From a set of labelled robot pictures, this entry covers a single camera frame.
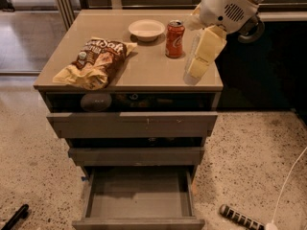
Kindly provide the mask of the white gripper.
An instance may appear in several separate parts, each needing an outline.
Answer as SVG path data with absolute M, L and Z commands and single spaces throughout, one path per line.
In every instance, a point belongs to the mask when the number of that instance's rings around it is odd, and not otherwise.
M 252 0 L 201 0 L 184 20 L 187 29 L 199 30 L 185 65 L 183 79 L 187 84 L 201 80 L 226 45 L 226 33 L 239 31 L 257 10 Z

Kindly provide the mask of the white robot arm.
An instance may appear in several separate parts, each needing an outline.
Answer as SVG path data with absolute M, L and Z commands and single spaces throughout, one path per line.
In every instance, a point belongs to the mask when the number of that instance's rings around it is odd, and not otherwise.
M 226 36 L 239 33 L 241 43 L 257 40 L 265 30 L 258 16 L 263 0 L 201 0 L 184 20 L 184 26 L 197 30 L 188 56 L 184 80 L 196 84 L 226 45 Z

